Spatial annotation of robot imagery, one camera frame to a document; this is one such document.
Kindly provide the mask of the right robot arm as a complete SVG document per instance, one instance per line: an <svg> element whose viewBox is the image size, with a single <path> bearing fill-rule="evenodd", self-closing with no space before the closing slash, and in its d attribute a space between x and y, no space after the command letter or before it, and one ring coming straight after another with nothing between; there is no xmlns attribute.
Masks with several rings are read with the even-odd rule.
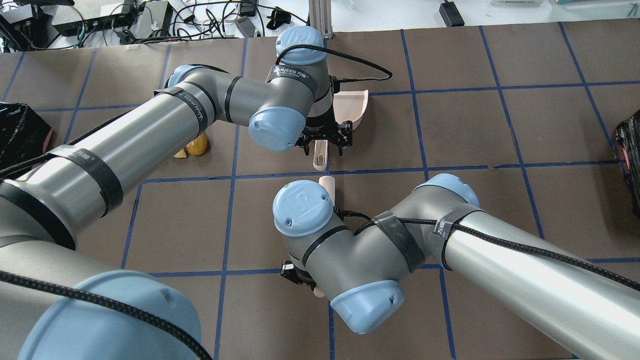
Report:
<svg viewBox="0 0 640 360"><path fill-rule="evenodd" d="M487 214L457 176L420 184L357 234L311 180L282 187L272 214L295 271L354 333L381 326L431 257L583 360L639 358L639 284Z"/></svg>

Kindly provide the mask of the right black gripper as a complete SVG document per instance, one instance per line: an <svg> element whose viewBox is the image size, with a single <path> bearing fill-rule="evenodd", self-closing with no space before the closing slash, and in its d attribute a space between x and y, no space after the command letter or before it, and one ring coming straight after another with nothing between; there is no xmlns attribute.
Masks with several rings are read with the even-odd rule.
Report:
<svg viewBox="0 0 640 360"><path fill-rule="evenodd" d="M317 283L313 280L311 274L295 266L291 260L283 260L281 262L279 275L295 285L306 285L312 291L317 287Z"/></svg>

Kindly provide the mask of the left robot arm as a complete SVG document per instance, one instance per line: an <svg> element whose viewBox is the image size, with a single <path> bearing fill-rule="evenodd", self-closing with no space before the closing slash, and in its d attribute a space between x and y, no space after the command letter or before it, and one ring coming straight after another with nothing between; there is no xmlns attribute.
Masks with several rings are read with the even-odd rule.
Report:
<svg viewBox="0 0 640 360"><path fill-rule="evenodd" d="M215 121L246 126L268 150L293 148L330 108L323 37L284 30L266 80L179 66L163 89L76 144L1 180L3 360L210 360L201 322L155 276L77 253L77 235Z"/></svg>

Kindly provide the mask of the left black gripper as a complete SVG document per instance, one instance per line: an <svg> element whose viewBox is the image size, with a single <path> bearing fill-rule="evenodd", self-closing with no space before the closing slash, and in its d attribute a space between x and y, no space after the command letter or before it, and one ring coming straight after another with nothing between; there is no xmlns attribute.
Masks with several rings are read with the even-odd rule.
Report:
<svg viewBox="0 0 640 360"><path fill-rule="evenodd" d="M343 155L343 148L354 145L354 123L346 120L342 123L336 121L333 107L319 116L311 116L306 119L304 130L298 137L295 145L303 148L305 155L310 155L311 141L327 141L337 146L338 154Z"/></svg>

